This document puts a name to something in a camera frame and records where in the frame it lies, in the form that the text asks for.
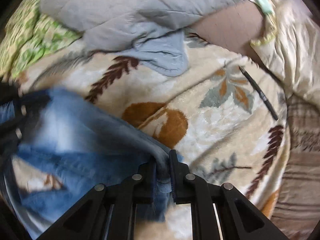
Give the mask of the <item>blue denim jeans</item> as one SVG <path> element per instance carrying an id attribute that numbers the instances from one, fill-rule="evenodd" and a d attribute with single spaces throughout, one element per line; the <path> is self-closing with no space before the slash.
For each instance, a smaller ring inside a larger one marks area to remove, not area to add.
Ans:
<path id="1" fill-rule="evenodd" d="M 37 239 L 95 185 L 121 183 L 150 157 L 157 164 L 155 200 L 140 205 L 137 216 L 163 222 L 171 198 L 169 148 L 78 94 L 45 90 L 50 101 L 32 133 L 1 155 L 1 193 L 30 237 Z M 28 193 L 13 174 L 17 159 L 54 176 L 62 187 Z"/>

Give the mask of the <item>brown striped bedsheet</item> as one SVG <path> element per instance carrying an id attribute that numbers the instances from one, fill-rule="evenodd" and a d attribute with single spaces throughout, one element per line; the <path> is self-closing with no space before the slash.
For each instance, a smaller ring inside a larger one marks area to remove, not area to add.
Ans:
<path id="1" fill-rule="evenodd" d="M 319 221 L 319 110 L 294 95 L 287 104 L 290 157 L 271 220 L 289 239 L 307 239 Z"/>

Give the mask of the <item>green patterned pillow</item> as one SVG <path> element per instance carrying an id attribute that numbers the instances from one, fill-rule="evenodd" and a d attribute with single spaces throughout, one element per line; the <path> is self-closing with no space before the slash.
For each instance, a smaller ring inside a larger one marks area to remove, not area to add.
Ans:
<path id="1" fill-rule="evenodd" d="M 17 78 L 44 56 L 81 37 L 40 12 L 40 0 L 23 0 L 8 20 L 1 42 L 1 76 Z"/>

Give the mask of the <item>beige leaf-print fleece blanket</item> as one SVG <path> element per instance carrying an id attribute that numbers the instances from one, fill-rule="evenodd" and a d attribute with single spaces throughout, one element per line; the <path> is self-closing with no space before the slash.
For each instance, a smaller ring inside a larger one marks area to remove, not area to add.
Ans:
<path id="1" fill-rule="evenodd" d="M 176 150 L 207 182 L 232 183 L 266 217 L 278 200 L 289 158 L 283 89 L 250 58 L 189 34 L 188 70 L 168 77 L 142 61 L 87 55 L 83 42 L 45 56 L 19 77 L 24 91 L 63 87 Z M 240 72 L 243 67 L 274 107 L 274 120 Z"/>

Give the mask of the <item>black pen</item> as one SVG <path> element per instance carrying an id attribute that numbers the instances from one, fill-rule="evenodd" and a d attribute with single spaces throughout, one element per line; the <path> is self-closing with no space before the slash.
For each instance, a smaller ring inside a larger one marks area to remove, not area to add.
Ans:
<path id="1" fill-rule="evenodd" d="M 253 89 L 258 93 L 260 96 L 261 100 L 267 107 L 268 111 L 272 115 L 272 118 L 274 120 L 278 120 L 278 115 L 276 114 L 276 111 L 274 110 L 274 107 L 266 97 L 265 93 L 262 91 L 262 89 L 258 86 L 258 84 L 254 81 L 254 79 L 249 75 L 249 73 L 241 66 L 239 66 L 240 72 L 245 76 L 245 78 L 249 81 Z"/>

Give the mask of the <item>grey quilted pillow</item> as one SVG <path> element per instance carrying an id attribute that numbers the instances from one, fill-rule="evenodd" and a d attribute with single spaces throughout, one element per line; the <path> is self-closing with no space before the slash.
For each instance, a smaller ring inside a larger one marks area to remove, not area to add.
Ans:
<path id="1" fill-rule="evenodd" d="M 165 76 L 188 69 L 184 29 L 245 0 L 41 0 L 41 12 L 82 33 L 87 51 L 134 57 Z"/>

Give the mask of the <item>cream crumpled cloth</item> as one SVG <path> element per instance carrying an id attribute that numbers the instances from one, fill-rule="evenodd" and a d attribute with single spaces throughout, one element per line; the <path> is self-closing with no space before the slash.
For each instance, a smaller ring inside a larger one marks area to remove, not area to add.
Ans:
<path id="1" fill-rule="evenodd" d="M 290 0 L 251 1 L 265 20 L 264 34 L 251 47 L 289 93 L 318 107 L 319 26 Z"/>

